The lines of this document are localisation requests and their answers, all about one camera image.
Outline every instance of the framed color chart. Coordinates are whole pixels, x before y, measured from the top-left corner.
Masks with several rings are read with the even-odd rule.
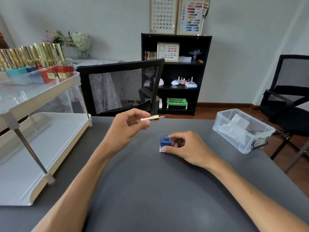
[[[150,0],[150,33],[175,34],[177,0]]]
[[[158,42],[157,59],[164,58],[165,62],[178,62],[179,60],[179,43]]]
[[[177,35],[200,35],[206,0],[180,0]]]

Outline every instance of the white hydrangea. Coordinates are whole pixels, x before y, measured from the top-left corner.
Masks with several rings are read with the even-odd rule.
[[[77,48],[81,51],[86,51],[90,48],[90,39],[86,33],[75,32],[72,34],[72,40]]]

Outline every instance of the nail polish display rack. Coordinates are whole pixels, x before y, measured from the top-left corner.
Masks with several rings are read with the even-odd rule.
[[[78,72],[50,83],[1,81],[0,132],[10,130],[0,136],[0,205],[32,205],[46,184],[56,183],[53,174],[91,126]]]

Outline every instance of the black office chair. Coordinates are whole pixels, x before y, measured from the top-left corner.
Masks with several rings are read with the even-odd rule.
[[[156,59],[78,67],[88,113],[115,116],[138,108],[157,115],[163,66],[164,59]]]
[[[269,121],[283,129],[275,132],[284,141],[270,157],[272,160],[286,144],[292,144],[292,135],[309,137],[309,112],[296,107],[308,101],[309,56],[281,55],[272,85],[266,89],[260,108]]]

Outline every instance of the clear plastic storage box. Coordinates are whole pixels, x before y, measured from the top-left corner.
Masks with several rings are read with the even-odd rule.
[[[275,132],[273,127],[239,109],[218,112],[213,130],[243,154],[266,145]]]
[[[79,73],[55,74],[47,83],[33,82],[31,73],[0,82],[0,205],[31,205],[47,183],[55,183],[53,174],[92,126]]]

